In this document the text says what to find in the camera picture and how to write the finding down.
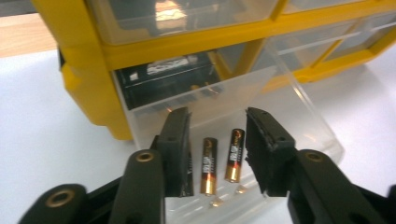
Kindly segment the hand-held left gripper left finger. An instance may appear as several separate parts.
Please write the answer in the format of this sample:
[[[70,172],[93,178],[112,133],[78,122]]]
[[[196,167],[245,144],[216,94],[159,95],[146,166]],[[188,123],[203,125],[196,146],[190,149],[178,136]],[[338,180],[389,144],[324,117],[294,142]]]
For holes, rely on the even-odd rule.
[[[109,224],[165,224],[165,199],[191,196],[190,118],[172,111],[151,148],[130,156]]]

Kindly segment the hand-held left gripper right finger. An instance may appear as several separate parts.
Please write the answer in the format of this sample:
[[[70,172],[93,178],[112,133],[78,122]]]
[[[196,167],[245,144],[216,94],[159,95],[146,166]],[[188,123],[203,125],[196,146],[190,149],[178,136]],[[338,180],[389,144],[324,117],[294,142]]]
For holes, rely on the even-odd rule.
[[[286,197],[294,224],[388,224],[326,154],[295,148],[267,111],[247,109],[247,163],[270,197]]]

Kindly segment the clear plastic drawer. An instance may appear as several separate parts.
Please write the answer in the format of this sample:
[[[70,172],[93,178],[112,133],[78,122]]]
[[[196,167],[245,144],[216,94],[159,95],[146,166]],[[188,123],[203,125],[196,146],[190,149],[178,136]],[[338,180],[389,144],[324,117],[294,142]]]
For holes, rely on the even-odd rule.
[[[196,191],[187,198],[166,201],[167,224],[290,224],[287,201],[261,193],[247,164],[237,183],[225,180],[231,132],[243,129],[246,111],[269,112],[291,134],[299,149],[313,148],[335,161],[344,150],[298,81],[272,46],[246,55],[243,45],[176,56],[147,65],[114,71],[113,77],[139,149],[147,148],[172,111],[191,114],[190,140],[193,183],[201,184],[203,141],[218,141],[217,192]],[[236,66],[253,61],[247,71]]]

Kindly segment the black and gold battery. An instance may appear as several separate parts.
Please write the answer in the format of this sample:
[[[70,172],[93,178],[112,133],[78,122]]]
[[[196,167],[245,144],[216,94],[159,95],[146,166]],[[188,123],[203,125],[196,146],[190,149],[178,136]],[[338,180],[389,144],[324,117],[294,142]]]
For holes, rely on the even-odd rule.
[[[224,179],[231,183],[238,183],[240,181],[244,144],[245,131],[242,129],[233,129],[224,176]]]
[[[205,138],[203,142],[200,192],[206,196],[216,194],[217,154],[218,140],[212,137]]]

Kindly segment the yellow and black organizer cabinet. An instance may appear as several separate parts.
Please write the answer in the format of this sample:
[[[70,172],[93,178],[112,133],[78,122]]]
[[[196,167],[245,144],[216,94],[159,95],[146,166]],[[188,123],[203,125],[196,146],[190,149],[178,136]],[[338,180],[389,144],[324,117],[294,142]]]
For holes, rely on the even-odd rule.
[[[108,128],[117,139],[134,138],[113,73],[118,69],[161,60],[112,68],[104,57],[102,41],[86,0],[32,2],[57,42],[62,60],[61,71],[69,94],[92,123]],[[283,63],[300,82],[317,81],[366,63],[396,44],[396,13],[295,32],[289,40],[299,42],[314,35],[326,34],[334,35],[335,39],[281,55]],[[249,55],[267,46],[278,52],[276,48],[281,43],[280,39],[260,38],[240,44],[244,47],[244,53]],[[251,59],[246,58],[236,66],[236,71],[245,72],[252,63]]]

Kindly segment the grid of clear drawers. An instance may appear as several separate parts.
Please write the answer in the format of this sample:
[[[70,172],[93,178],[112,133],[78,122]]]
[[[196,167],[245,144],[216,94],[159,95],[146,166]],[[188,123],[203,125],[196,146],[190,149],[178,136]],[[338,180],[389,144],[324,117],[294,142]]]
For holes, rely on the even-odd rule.
[[[86,0],[112,68],[149,63],[260,38],[280,55],[335,39],[289,36],[396,13],[396,0]]]

